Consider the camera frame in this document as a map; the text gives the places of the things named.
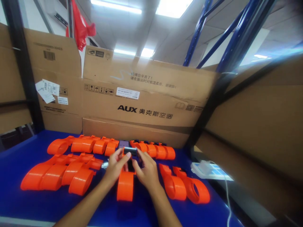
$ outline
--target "finger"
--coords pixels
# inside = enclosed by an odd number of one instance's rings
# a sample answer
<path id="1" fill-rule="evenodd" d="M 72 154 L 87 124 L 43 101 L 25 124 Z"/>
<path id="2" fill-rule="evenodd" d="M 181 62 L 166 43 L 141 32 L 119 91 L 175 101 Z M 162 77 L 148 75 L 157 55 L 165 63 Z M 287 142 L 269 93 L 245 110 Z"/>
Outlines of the finger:
<path id="1" fill-rule="evenodd" d="M 147 161 L 147 158 L 146 156 L 144 155 L 144 153 L 142 151 L 140 151 L 139 149 L 137 149 L 138 151 L 138 154 L 140 156 L 140 158 L 142 159 L 143 162 L 146 162 Z"/>
<path id="2" fill-rule="evenodd" d="M 128 172 L 128 162 L 124 164 L 124 171 Z"/>
<path id="3" fill-rule="evenodd" d="M 127 161 L 130 159 L 131 156 L 132 156 L 132 154 L 130 152 L 128 152 L 126 155 L 124 155 L 123 158 L 121 158 L 121 160 L 118 161 L 118 163 L 117 163 L 118 168 L 122 169 L 124 164 L 127 163 Z"/>
<path id="4" fill-rule="evenodd" d="M 116 161 L 119 160 L 119 155 L 122 152 L 123 148 L 119 148 L 118 150 L 116 150 L 111 156 L 110 158 L 114 158 Z"/>
<path id="5" fill-rule="evenodd" d="M 138 165 L 137 160 L 135 160 L 135 159 L 133 159 L 133 168 L 135 169 L 135 172 L 139 177 L 143 175 L 143 172 L 142 172 L 140 166 Z"/>

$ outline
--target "barcode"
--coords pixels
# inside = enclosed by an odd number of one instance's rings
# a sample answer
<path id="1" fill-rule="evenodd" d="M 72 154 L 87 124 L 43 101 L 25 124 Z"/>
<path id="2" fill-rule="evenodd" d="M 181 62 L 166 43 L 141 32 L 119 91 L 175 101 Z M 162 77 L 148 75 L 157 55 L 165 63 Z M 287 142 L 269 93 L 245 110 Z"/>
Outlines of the barcode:
<path id="1" fill-rule="evenodd" d="M 50 51 L 43 51 L 44 58 L 50 61 L 55 61 L 55 53 Z"/>

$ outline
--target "air conditioner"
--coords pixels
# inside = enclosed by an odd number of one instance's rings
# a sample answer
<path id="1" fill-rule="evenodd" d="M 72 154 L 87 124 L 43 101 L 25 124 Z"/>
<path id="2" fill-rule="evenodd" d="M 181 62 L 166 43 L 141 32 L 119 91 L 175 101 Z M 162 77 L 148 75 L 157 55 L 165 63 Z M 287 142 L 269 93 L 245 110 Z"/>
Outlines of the air conditioner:
<path id="1" fill-rule="evenodd" d="M 45 0 L 46 12 L 63 28 L 68 26 L 67 9 L 58 0 Z"/>

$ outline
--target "white cable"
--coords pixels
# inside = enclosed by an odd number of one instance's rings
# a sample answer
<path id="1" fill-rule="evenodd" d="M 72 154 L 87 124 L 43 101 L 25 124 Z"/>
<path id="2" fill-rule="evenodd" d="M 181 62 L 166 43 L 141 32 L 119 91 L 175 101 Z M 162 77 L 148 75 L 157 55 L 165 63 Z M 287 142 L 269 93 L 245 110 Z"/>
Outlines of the white cable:
<path id="1" fill-rule="evenodd" d="M 229 209 L 229 216 L 227 218 L 227 227 L 229 227 L 229 222 L 230 222 L 230 218 L 231 218 L 231 208 L 230 208 L 230 203 L 229 203 L 229 197 L 228 197 L 228 186 L 227 186 L 227 180 L 225 177 L 225 174 L 223 174 L 224 176 L 224 180 L 225 180 L 225 186 L 226 186 L 226 197 L 227 197 L 227 204 L 228 204 L 228 209 Z"/>

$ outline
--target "blue table surface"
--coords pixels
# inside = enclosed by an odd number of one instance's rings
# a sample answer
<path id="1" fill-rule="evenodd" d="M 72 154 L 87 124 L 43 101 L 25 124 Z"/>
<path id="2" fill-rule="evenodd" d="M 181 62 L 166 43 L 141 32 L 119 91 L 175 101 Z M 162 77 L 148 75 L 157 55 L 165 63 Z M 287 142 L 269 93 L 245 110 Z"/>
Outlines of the blue table surface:
<path id="1" fill-rule="evenodd" d="M 42 131 L 38 135 L 0 153 L 0 216 L 29 220 L 56 222 L 71 210 L 83 197 L 69 194 L 68 186 L 57 191 L 22 191 L 20 184 L 26 173 L 36 164 L 51 158 L 47 154 L 48 145 L 68 133 Z M 190 159 L 183 150 L 176 149 L 175 160 L 157 163 L 183 168 L 187 175 L 199 179 L 190 170 Z M 96 158 L 107 160 L 104 155 Z M 101 180 L 104 170 L 97 171 L 87 191 L 89 193 Z M 193 204 L 169 199 L 183 226 L 226 226 L 229 210 L 223 200 L 206 180 L 200 179 L 208 188 L 211 201 L 208 204 Z M 157 226 L 157 216 L 151 198 L 145 187 L 135 177 L 133 202 L 116 200 L 115 185 L 99 205 L 89 225 L 91 226 Z M 232 215 L 230 226 L 242 226 Z"/>

